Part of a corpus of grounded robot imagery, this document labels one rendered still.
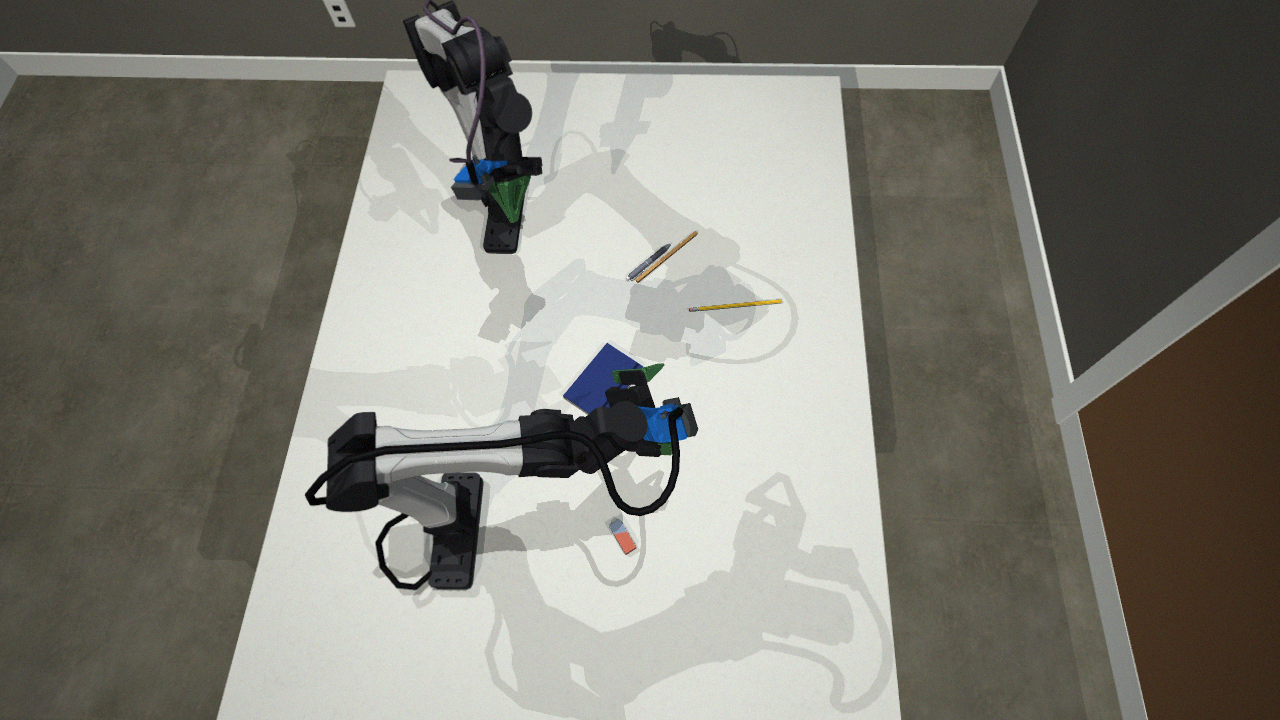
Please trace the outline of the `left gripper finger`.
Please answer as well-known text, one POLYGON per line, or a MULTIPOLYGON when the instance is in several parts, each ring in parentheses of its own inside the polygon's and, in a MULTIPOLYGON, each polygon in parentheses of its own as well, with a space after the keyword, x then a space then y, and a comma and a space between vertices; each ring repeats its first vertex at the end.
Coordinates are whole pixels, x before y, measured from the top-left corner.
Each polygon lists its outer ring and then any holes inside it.
MULTIPOLYGON (((515 186, 515 187, 512 188, 512 191, 511 191, 511 192, 512 192, 512 204, 513 204, 513 208, 515 208, 515 199, 516 199, 516 190, 517 190, 517 186, 515 186)), ((499 190, 497 188, 497 181, 495 181, 495 182, 494 182, 494 183, 492 184, 492 187, 490 187, 490 188, 489 188, 488 191, 489 191, 489 192, 492 193, 492 196, 493 196, 493 197, 494 197, 494 199, 497 200, 497 202, 498 202, 498 204, 500 205, 502 210, 503 210, 503 211, 506 213, 506 217, 507 217, 507 218, 508 218, 508 220, 509 220, 509 217, 508 217, 508 213, 506 211, 506 206, 504 206, 504 202, 503 202, 503 200, 500 199, 500 193, 499 193, 499 190)), ((509 220, 509 223, 512 223, 512 222, 509 220)))
POLYGON ((520 178, 517 178, 515 181, 497 182, 497 188, 499 190, 500 199, 504 202, 506 211, 508 213, 509 220, 512 223, 518 222, 518 214, 520 214, 521 205, 522 205, 522 201, 524 201, 524 195, 525 195, 525 192, 526 192, 526 190, 529 187, 530 179, 531 179, 531 176, 522 176, 522 177, 520 177, 520 178), (516 190, 515 209, 513 209, 511 191, 512 191, 512 187, 515 187, 515 186, 517 186, 517 190, 516 190))

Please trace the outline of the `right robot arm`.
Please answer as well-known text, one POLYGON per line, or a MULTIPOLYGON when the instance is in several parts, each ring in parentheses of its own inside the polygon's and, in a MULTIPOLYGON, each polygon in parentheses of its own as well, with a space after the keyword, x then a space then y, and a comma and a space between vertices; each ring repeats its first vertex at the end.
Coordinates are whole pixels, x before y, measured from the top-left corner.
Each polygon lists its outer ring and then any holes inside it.
POLYGON ((375 457, 349 462, 326 480, 326 509, 358 512, 380 505, 413 518, 422 532, 433 536, 428 584, 466 588, 471 580, 481 477, 460 471, 543 478, 570 478, 579 470, 593 474, 600 466, 580 441, 548 439, 518 446, 503 441, 573 430, 593 439, 605 462, 611 462, 643 439, 646 427, 643 410, 628 401, 595 407, 575 421, 572 414, 539 409, 492 427, 445 430, 376 427, 376 413, 356 413, 328 438, 326 469, 351 454, 375 448, 375 457), (421 477, 429 474, 443 474, 443 483, 421 477))

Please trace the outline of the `dark grey ballpoint pen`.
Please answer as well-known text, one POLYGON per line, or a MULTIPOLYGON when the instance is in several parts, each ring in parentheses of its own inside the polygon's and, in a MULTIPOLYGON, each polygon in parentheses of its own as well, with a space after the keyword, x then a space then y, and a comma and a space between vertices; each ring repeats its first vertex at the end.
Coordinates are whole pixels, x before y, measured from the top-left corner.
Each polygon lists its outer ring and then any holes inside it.
POLYGON ((639 265, 639 266, 637 266, 637 268, 636 268, 636 269, 635 269, 634 272, 631 272, 631 273, 628 274, 628 277, 627 277, 626 279, 627 279, 627 281, 628 281, 628 279, 630 279, 630 281, 634 281, 634 279, 635 279, 635 278, 636 278, 637 275, 640 275, 640 274, 641 274, 641 273, 644 272, 644 269, 645 269, 646 266, 649 266, 649 265, 650 265, 650 264, 652 264, 653 261, 655 261, 655 260, 657 260, 657 258, 660 258, 660 255, 662 255, 663 252, 666 252, 666 251, 667 251, 667 250, 669 249, 669 245, 671 245, 671 243, 668 243, 668 245, 663 246, 663 247, 662 247, 662 249, 659 249, 659 250, 658 250, 657 252, 654 252, 654 254, 652 255, 652 258, 648 258, 648 259, 646 259, 646 261, 644 261, 644 263, 643 263, 641 265, 639 265), (640 272, 641 272, 641 273, 640 273, 640 272), (640 274, 639 274, 639 273, 640 273, 640 274), (636 275, 636 277, 635 277, 635 275, 636 275), (635 277, 635 278, 634 278, 634 277, 635 277))

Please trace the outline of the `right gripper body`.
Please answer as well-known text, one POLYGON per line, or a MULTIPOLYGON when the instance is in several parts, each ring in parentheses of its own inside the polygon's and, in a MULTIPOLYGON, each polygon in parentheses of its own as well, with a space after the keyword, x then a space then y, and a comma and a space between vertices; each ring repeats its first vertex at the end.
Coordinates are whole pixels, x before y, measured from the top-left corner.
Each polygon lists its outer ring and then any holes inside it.
MULTIPOLYGON (((678 404, 663 405, 655 407, 652 398, 650 389, 646 384, 646 377, 643 370, 620 372, 620 380, 623 386, 631 386, 630 388, 611 387, 605 389, 605 398, 609 406, 614 406, 621 401, 628 401, 637 405, 646 416, 646 434, 637 443, 628 447, 626 451, 636 452, 637 456, 646 457, 659 457, 660 445, 671 442, 669 437, 669 414, 673 414, 678 409, 678 404), (669 413, 666 419, 662 419, 662 413, 669 413)), ((687 439, 687 433, 684 427, 682 416, 676 419, 676 427, 680 439, 687 439)))

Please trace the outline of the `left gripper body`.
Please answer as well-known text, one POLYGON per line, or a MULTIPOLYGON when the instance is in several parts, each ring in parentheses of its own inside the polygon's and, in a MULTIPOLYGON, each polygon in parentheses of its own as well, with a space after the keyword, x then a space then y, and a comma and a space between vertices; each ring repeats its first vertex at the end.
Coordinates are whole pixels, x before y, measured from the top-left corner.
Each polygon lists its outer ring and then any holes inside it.
POLYGON ((468 167, 468 169, 465 167, 460 170, 460 173, 454 176, 454 183, 483 183, 480 176, 483 176, 485 170, 486 174, 493 176, 497 182, 509 182, 522 176, 541 174, 541 158, 522 158, 518 133, 512 135, 498 128, 493 128, 493 133, 490 133, 490 128, 483 126, 481 129, 486 158, 481 160, 477 159, 480 161, 477 165, 474 163, 474 165, 468 167), (513 173, 506 174, 506 172, 513 173))

